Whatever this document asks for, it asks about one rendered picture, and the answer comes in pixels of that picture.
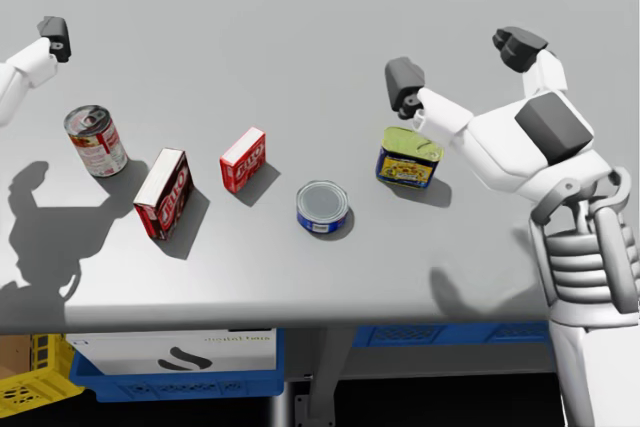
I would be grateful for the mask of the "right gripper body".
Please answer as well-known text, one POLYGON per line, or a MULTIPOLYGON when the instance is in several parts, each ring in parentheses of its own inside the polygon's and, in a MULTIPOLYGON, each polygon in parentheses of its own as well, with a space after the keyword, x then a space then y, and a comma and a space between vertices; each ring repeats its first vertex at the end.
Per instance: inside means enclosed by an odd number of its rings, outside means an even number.
POLYGON ((473 117, 450 146, 487 188, 538 203, 562 180, 586 187, 609 174, 593 136, 566 95, 551 90, 473 117))

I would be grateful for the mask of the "yellow box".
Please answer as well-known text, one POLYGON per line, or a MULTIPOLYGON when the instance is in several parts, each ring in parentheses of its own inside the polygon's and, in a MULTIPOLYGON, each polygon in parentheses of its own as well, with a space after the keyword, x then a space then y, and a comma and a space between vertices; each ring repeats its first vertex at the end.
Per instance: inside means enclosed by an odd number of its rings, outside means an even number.
POLYGON ((70 379, 75 350, 64 334, 28 335, 31 368, 0 380, 0 419, 75 397, 85 390, 70 379))

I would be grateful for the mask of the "red and white carton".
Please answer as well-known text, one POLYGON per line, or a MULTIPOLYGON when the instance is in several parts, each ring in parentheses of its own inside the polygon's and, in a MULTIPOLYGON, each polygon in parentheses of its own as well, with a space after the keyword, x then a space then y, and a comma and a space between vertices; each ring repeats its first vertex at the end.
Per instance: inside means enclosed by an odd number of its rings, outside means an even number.
POLYGON ((151 239, 172 236, 193 189, 186 152, 162 149, 133 201, 151 239))

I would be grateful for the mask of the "white box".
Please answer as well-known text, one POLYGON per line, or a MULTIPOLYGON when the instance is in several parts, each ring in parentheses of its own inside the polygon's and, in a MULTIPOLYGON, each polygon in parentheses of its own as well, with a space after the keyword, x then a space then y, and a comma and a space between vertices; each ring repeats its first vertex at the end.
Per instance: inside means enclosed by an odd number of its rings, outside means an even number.
POLYGON ((66 341, 106 375, 263 371, 277 363, 275 329, 85 333, 66 341))

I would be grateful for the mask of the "blue box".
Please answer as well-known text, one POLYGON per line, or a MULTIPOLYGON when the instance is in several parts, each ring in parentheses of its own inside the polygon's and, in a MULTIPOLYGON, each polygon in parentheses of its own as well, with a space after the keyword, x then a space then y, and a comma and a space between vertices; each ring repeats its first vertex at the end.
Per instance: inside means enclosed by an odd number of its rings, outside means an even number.
POLYGON ((545 343, 548 326, 542 322, 474 322, 402 324, 359 327, 353 347, 545 343))
POLYGON ((284 390, 284 343, 278 330, 273 370, 105 375, 75 353, 69 379, 106 403, 274 397, 284 390))

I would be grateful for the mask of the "brown box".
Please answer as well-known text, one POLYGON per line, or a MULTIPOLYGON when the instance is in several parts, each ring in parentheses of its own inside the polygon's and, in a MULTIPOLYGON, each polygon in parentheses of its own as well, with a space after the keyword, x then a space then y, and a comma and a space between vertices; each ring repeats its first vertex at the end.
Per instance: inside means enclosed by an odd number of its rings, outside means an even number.
POLYGON ((29 372, 31 336, 0 335, 0 380, 29 372))

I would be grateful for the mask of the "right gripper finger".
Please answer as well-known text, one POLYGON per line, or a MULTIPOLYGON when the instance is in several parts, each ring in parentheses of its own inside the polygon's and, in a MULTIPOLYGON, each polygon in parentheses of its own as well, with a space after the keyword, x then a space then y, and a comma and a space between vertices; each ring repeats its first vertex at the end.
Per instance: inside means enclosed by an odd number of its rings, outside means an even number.
POLYGON ((568 90, 561 61, 548 49, 548 42, 539 35, 509 26, 497 29, 492 42, 502 62, 521 75, 525 97, 553 90, 568 90))
POLYGON ((425 85, 423 70, 408 57, 388 61, 384 68, 391 109, 401 120, 432 141, 451 141, 473 114, 425 85))

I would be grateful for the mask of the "red and white can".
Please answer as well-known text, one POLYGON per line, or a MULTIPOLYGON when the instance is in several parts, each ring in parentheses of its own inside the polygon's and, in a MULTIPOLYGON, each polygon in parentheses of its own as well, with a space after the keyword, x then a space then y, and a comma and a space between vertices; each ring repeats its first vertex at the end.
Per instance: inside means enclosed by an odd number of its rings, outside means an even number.
POLYGON ((122 171, 128 156, 110 112, 99 105, 85 105, 68 113, 64 129, 90 175, 111 177, 122 171))

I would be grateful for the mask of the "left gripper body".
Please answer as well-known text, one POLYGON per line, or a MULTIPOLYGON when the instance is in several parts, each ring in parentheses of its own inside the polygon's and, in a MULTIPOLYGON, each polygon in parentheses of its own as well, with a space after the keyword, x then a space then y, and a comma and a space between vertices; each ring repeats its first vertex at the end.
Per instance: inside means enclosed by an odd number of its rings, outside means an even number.
POLYGON ((29 89, 26 73, 10 64, 0 63, 0 127, 12 121, 29 89))

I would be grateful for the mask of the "blue flat can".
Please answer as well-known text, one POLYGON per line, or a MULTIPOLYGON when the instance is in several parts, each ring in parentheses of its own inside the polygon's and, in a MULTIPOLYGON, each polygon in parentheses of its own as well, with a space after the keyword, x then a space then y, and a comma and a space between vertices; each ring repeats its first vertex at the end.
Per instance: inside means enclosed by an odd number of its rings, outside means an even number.
POLYGON ((296 194, 298 223, 310 233, 331 234, 346 222, 349 203, 346 191, 329 180, 314 180, 296 194))

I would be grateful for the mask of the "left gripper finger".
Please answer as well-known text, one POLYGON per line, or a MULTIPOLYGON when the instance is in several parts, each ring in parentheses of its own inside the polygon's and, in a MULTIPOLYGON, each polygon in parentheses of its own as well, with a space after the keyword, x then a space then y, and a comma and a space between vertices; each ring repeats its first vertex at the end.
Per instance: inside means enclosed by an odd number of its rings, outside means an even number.
POLYGON ((37 24, 40 38, 6 61, 21 72, 33 88, 57 74, 58 65, 71 58, 67 22, 62 17, 45 16, 37 24))

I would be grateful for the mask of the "green and blue rectangular can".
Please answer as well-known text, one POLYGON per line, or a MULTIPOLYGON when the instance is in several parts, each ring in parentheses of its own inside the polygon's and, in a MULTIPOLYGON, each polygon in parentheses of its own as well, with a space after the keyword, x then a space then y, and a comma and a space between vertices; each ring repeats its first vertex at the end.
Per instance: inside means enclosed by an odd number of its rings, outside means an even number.
POLYGON ((444 154, 443 148, 413 130, 384 130, 375 174, 378 180, 426 189, 444 154))

